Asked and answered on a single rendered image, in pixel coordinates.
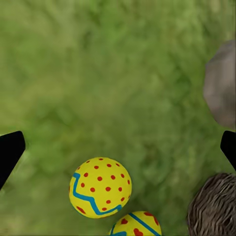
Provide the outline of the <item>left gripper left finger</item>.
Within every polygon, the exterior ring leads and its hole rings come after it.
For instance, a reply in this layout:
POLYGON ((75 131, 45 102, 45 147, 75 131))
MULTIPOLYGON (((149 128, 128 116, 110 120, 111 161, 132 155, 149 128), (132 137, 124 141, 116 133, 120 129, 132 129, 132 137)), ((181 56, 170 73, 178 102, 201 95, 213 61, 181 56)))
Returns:
POLYGON ((0 190, 26 149, 21 131, 0 136, 0 190))

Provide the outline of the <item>wicker basket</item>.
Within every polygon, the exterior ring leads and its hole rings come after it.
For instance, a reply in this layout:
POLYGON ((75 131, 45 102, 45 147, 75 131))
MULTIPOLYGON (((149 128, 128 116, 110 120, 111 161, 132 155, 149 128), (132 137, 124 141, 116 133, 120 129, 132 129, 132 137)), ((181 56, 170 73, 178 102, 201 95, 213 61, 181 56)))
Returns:
POLYGON ((209 177, 189 205, 190 236, 236 236, 236 173, 209 177))

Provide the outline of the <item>easter egg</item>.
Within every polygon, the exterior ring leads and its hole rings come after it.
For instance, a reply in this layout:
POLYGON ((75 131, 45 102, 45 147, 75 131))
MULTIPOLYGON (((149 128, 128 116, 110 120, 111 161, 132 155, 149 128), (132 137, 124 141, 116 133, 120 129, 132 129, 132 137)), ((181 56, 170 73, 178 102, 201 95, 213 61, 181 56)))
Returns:
POLYGON ((96 157, 81 164, 72 176, 69 198, 73 208, 89 218, 107 217, 129 200, 131 177, 119 162, 96 157))
POLYGON ((157 219, 149 212, 136 211, 118 220, 108 236, 162 236, 157 219))

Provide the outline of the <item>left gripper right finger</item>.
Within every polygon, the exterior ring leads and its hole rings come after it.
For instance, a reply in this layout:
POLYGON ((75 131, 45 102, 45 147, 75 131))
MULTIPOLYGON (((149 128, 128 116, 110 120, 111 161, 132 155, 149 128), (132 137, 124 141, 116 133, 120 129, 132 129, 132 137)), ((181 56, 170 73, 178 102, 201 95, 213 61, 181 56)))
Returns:
POLYGON ((220 147, 236 170, 236 133, 224 131, 220 147))

